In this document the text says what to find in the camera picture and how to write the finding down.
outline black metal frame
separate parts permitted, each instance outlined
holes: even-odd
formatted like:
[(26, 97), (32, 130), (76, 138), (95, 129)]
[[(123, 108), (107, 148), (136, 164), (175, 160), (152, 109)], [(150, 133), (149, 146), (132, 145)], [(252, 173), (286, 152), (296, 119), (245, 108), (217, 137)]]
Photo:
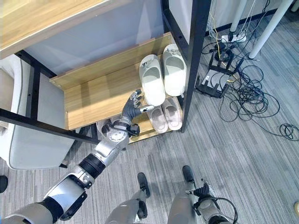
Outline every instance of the black metal frame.
[(94, 127), (92, 137), (88, 137), (86, 135), (76, 133), (75, 131), (65, 130), (63, 128), (49, 125), (37, 120), (40, 75), (43, 73), (45, 76), (52, 78), (55, 77), (56, 74), (24, 50), (17, 52), (15, 55), (31, 65), (26, 104), (26, 116), (22, 116), (0, 108), (0, 120), (77, 141), (98, 144), (100, 140), (98, 140), (97, 132)]
[(183, 125), (184, 132), (191, 105), (191, 99), (197, 77), (201, 49), (206, 33), (206, 25), (209, 17), (211, 0), (193, 0), (189, 44), (185, 39), (178, 23), (169, 8), (169, 0), (161, 0), (164, 31), (171, 34), (181, 52), (187, 66), (185, 93), (183, 101)]
[[(197, 77), (201, 49), (206, 33), (206, 24), (210, 5), (211, 0), (192, 1), (191, 30), (188, 44), (178, 23), (171, 13), (171, 10), (169, 8), (169, 0), (161, 0), (164, 31), (171, 31), (171, 34), (187, 65), (187, 75), (183, 101), (183, 125), (181, 129), (182, 132), (184, 132), (186, 129), (193, 89)], [(26, 116), (0, 109), (0, 120), (45, 133), (75, 139), (77, 141), (85, 141), (92, 144), (98, 144), (100, 140), (98, 140), (97, 129), (95, 125), (92, 126), (92, 137), (90, 138), (83, 134), (76, 133), (75, 131), (65, 130), (37, 120), (40, 75), (41, 73), (43, 73), (48, 78), (52, 78), (55, 77), (56, 74), (24, 50), (15, 53), (15, 55), (31, 65)]]

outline black device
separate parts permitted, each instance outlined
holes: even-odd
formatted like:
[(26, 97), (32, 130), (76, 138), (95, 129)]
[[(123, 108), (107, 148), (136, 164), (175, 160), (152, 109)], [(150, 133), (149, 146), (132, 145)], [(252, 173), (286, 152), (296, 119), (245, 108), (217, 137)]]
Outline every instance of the black device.
[[(212, 97), (221, 98), (231, 84), (228, 82), (229, 78), (235, 74), (235, 70), (231, 71), (229, 69), (234, 59), (234, 54), (230, 49), (222, 49), (219, 57), (218, 52), (214, 56), (215, 51), (212, 51), (208, 73), (203, 79), (200, 76), (197, 77), (195, 88)], [(213, 65), (214, 57), (217, 60), (217, 65)], [(221, 67), (222, 63), (227, 63), (225, 68)]]

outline chair leg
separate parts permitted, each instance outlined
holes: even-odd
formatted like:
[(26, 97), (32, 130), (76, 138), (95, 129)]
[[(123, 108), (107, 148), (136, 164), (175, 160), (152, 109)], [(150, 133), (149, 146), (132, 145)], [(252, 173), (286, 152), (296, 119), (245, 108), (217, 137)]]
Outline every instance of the chair leg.
[(8, 185), (8, 178), (4, 175), (0, 175), (0, 193), (3, 193)]

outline wooden tabletop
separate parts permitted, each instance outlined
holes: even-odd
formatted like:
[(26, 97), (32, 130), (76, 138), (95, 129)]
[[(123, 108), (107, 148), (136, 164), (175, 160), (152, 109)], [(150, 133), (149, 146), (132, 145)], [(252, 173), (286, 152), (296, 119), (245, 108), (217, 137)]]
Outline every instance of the wooden tabletop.
[(131, 0), (3, 0), (0, 59)]

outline slipper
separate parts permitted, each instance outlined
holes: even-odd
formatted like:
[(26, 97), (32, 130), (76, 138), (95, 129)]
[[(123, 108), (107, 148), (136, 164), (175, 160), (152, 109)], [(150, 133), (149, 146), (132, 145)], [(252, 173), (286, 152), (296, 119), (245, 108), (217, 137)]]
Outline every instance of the slipper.
[(162, 104), (162, 110), (171, 130), (175, 131), (182, 127), (180, 105), (176, 97), (167, 98)]
[(139, 77), (144, 91), (144, 99), (149, 105), (159, 106), (165, 101), (165, 90), (159, 58), (147, 55), (139, 65)]
[(156, 132), (158, 133), (167, 132), (168, 125), (161, 106), (157, 106), (153, 110), (148, 111), (146, 113)]
[(176, 44), (169, 44), (163, 52), (164, 86), (170, 96), (180, 96), (185, 92), (186, 64)]

